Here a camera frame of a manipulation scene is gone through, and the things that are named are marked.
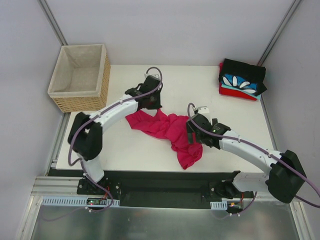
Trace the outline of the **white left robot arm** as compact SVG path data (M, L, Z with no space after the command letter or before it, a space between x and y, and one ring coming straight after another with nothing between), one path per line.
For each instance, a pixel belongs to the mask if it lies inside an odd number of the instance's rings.
M161 79L146 74L143 83L126 90L113 104L90 114L80 112L75 116L67 138L70 145L68 164L72 167L81 163L85 177L90 180L88 188L94 194L102 194L106 188L99 160L104 133L113 124L141 109L160 109L162 87Z

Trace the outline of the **magenta pink t-shirt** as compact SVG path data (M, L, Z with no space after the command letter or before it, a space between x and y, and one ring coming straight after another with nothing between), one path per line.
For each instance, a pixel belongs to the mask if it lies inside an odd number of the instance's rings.
M189 143L187 120L185 115L165 114L161 109L154 116L139 110L125 117L133 130L160 140L168 140L171 149L176 152L177 160L183 170L193 166L203 156L203 146L200 143Z

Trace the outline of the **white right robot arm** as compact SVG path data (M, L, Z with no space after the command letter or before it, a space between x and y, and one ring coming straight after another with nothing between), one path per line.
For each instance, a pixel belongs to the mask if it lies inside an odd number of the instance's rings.
M232 153L260 169L260 173L233 171L214 187L214 192L222 198L233 199L244 192L268 192L278 201L289 204L305 182L306 173L291 150L279 152L257 146L241 139L216 118L209 121L200 113L187 120L186 131L190 143Z

